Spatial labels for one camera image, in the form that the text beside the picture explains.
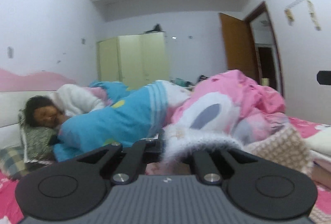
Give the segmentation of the beige checkered knit coat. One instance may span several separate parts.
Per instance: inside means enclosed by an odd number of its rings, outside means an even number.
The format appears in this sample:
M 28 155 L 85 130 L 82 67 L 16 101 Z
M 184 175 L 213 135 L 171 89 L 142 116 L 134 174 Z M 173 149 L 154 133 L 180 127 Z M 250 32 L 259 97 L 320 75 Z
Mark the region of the beige checkered knit coat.
M 221 149 L 238 149 L 265 160 L 275 162 L 307 176 L 313 169 L 313 158 L 310 150 L 298 131 L 287 125 L 281 131 L 265 140 L 243 145 L 239 140 L 225 133 L 195 130 L 176 125 L 164 129 L 164 152 L 159 163 L 161 175 L 172 175 L 176 171 L 186 174 L 180 161 L 198 150 L 215 152 Z

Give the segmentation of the folded white clothes stack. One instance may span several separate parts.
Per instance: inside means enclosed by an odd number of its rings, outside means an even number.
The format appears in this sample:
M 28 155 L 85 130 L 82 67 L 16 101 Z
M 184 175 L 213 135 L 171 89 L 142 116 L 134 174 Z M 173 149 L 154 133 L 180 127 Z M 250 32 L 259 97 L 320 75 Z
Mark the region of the folded white clothes stack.
M 305 138 L 305 143 L 313 157 L 313 162 L 330 172 L 330 127 L 318 131 L 318 133 L 309 138 Z

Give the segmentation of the blue cartoon quilt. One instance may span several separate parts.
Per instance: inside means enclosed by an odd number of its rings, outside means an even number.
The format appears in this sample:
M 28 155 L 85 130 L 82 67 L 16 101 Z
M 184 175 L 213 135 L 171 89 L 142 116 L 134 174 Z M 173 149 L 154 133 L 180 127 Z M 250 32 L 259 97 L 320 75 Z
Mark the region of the blue cartoon quilt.
M 114 142 L 131 147 L 154 137 L 164 126 L 167 108 L 165 81 L 156 81 L 111 106 L 74 116 L 59 129 L 55 159 L 69 160 Z

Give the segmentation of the pink rabbit quilt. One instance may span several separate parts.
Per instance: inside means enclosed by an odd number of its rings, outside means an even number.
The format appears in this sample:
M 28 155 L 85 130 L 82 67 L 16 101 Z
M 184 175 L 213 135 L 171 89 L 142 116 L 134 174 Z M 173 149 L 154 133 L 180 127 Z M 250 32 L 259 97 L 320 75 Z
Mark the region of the pink rabbit quilt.
M 279 92 L 259 85 L 239 70 L 199 82 L 193 90 L 170 82 L 164 125 L 226 133 L 243 144 L 264 140 L 288 124 Z

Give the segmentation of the brown wooden door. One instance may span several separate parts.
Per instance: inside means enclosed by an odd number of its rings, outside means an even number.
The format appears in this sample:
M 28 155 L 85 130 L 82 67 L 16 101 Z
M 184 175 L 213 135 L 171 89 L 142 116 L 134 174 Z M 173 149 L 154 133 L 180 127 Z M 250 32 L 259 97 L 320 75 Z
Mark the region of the brown wooden door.
M 238 69 L 284 96 L 281 59 L 266 2 L 244 20 L 223 13 L 219 17 L 228 69 Z

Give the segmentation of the dark patterned pillow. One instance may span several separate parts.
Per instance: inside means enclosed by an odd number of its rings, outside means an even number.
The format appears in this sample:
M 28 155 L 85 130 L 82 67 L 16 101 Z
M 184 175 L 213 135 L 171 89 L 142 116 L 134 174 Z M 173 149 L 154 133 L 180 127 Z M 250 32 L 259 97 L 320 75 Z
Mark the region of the dark patterned pillow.
M 46 127 L 31 127 L 25 123 L 23 110 L 18 113 L 24 163 L 50 165 L 55 162 L 49 141 L 57 135 L 56 130 Z

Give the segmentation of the cream yellow wardrobe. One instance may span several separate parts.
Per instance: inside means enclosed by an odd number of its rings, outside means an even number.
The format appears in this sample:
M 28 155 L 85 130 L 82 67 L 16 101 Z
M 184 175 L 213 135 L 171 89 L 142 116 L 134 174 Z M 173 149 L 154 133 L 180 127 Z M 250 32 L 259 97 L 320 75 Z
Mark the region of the cream yellow wardrobe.
M 165 34 L 154 32 L 113 37 L 97 43 L 98 78 L 139 89 L 170 78 Z

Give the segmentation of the sleeping person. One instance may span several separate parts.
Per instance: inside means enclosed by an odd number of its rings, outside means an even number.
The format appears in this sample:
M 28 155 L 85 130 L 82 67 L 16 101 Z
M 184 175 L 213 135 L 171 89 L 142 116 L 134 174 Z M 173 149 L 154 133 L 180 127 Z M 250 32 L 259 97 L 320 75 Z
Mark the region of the sleeping person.
M 66 120 L 65 114 L 46 96 L 34 96 L 24 108 L 25 123 L 30 127 L 56 129 Z

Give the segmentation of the plaid pillow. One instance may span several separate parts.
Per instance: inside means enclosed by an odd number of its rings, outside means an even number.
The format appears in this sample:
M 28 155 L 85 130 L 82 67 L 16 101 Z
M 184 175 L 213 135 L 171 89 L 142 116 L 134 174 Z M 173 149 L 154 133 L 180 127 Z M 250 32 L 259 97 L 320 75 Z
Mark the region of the plaid pillow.
M 0 150 L 1 172 L 11 180 L 20 180 L 29 174 L 24 163 L 22 147 L 7 147 Z

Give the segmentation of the pink floral bed sheet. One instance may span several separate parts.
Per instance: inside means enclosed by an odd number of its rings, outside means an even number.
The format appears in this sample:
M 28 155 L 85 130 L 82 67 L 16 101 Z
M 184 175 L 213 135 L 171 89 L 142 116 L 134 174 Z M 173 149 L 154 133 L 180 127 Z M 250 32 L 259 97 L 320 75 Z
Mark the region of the pink floral bed sheet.
M 310 216 L 316 223 L 330 223 L 330 157 L 314 146 L 322 134 L 330 134 L 326 125 L 292 118 L 291 125 L 245 150 L 275 163 L 309 175 L 317 184 L 318 199 Z M 28 174 L 22 147 L 1 150 L 1 223 L 19 223 L 23 214 L 14 197 L 18 180 Z

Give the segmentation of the pink white headboard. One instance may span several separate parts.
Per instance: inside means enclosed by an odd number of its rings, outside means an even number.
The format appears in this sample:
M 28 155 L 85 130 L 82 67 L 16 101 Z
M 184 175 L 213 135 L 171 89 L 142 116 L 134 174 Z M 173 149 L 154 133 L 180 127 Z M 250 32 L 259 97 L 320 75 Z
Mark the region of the pink white headboard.
M 18 75 L 1 69 L 1 148 L 21 145 L 18 113 L 29 98 L 48 95 L 65 84 L 75 83 L 53 72 Z

